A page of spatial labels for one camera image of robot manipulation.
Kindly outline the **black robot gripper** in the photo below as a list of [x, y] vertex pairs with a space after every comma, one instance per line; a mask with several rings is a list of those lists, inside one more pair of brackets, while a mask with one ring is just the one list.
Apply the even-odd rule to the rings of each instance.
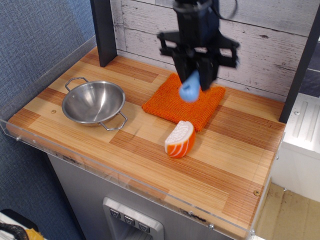
[[[240, 44], [223, 36], [219, 30], [223, 17], [218, 0], [175, 0], [178, 31], [160, 32], [160, 52], [173, 58], [181, 82], [198, 69], [202, 91], [207, 91], [216, 80], [219, 65], [235, 68], [239, 62]], [[209, 57], [196, 61], [196, 48], [207, 49]]]

